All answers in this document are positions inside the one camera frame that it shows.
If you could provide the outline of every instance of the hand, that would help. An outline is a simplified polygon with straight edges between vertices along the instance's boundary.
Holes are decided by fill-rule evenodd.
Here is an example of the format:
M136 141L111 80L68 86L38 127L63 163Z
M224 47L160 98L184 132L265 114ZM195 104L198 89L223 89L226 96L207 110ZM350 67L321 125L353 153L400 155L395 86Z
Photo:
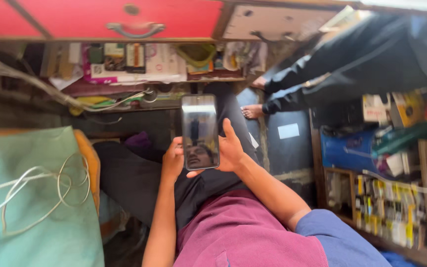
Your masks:
M220 148L220 166L217 170L223 172L234 172L240 167L240 160L246 156L241 147L240 139L235 134L229 119L223 119L223 131L225 137L218 137ZM192 171L187 174L188 178L195 177L204 170Z
M166 154L162 157L161 183L174 184L184 167L184 150L182 149L182 137L172 140Z

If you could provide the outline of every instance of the green cloth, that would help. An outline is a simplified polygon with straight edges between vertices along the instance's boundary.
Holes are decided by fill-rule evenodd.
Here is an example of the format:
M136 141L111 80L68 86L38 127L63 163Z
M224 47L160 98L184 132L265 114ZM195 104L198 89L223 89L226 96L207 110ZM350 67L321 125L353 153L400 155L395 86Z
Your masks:
M34 166L58 173L65 159L79 152L71 127L0 136L0 184L18 179ZM63 171L80 184L85 178L83 162L76 155ZM72 188L66 202L80 203L88 184ZM11 186L0 189L0 204ZM61 185L62 195L67 187ZM15 231L35 222L59 202L54 178L30 181L8 203L7 231ZM98 217L90 193L76 208L61 203L44 221L15 236L3 236L0 209L0 267L104 266Z

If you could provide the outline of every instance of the cord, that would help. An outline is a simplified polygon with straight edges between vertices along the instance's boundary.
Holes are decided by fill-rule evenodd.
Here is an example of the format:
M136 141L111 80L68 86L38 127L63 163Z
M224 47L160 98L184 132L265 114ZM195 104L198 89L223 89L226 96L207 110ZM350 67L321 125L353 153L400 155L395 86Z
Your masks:
M373 176L373 177L381 180L384 183L396 184L398 187L401 187L401 188L411 189L413 191L417 191L417 192L420 192L420 193L427 194L427 187L412 186L412 185L410 185L408 183L404 183L404 182L400 182L400 181L391 181L391 180L383 178L381 175L379 175L377 173L374 173L374 172L371 172L369 170L362 170L362 173L371 175L371 176Z
M74 155L80 155L84 161L84 171L85 171L85 179L78 185L72 185L72 178L64 173L63 170L68 162L68 160L73 157ZM34 171L41 171L41 173L37 174L37 175L33 175L33 176L28 176L30 173L33 173ZM65 176L68 178L69 184L65 184L63 182L61 182L60 177L61 176ZM44 216L42 216L40 219L38 219L37 221L29 224L28 226L16 230L16 231L11 231L8 232L7 231L7 223L6 223L6 207L7 204L11 201L11 199L30 181L32 180L36 180L36 179L41 179L41 178L46 178L46 177L53 177L54 179L57 180L57 193L59 196L59 202L48 212L46 213ZM70 191L70 189L72 187L81 187L82 185L84 185L86 182L88 182L88 188L87 188L87 193L85 195L84 200L82 200L80 203L76 204L76 205L70 205L68 204L64 198L65 196L67 196L68 192ZM60 185L63 185L65 187L67 187L67 191L65 191L65 193L62 195L61 191L60 191ZM32 227L34 227L35 225L37 225L38 223L42 222L43 220L45 220L45 218L47 218L59 205L60 203L63 203L64 205L66 205L67 207L78 207L80 205L82 205L83 203L85 203L85 201L87 200L88 196L90 195L90 173L88 172L88 161L86 159L86 157L80 153L74 153L70 156L68 156L64 163L62 164L62 167L60 168L58 173L53 173L49 170L47 170L46 168L42 167L42 166L36 166L36 167L32 167L29 170L27 170L25 173L23 173L18 179L0 184L0 189L10 186L12 185L11 189L8 191L8 194L6 195L6 198L4 199L3 203L0 204L0 209L1 210L1 221L2 221L2 231L3 231L3 235L6 236L12 236L12 235L17 235L17 234L21 234L24 233L25 231L31 229Z
M60 92L55 87L46 84L45 82L41 81L37 77L31 76L27 73L24 73L22 71L11 68L11 67L3 64L2 62L0 62L0 76L8 76L8 77L13 77L13 78L23 79L23 80L27 81L28 83L44 90L51 97L53 97L54 100L56 100L57 102L59 102L63 105L69 104L71 106L78 107L78 108L81 108L83 110L90 111L90 112L100 112L100 111L104 111L107 109L111 109L113 107L120 105L121 103L123 103L127 100L130 100L131 98L134 98L140 94L144 94L147 91L146 90L146 91L139 92L137 94L134 94L134 95L132 95L132 96L130 96L124 100L121 100L119 102L116 102L114 104L102 106L101 108L92 108L91 106L93 106L93 104L76 100L75 98Z

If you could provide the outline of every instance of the smartphone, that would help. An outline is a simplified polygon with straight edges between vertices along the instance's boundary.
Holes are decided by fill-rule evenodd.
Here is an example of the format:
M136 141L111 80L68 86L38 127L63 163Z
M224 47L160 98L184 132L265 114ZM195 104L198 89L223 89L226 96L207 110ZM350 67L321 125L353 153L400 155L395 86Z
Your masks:
M182 146L189 171L220 165L217 106L213 94L187 94L181 98Z

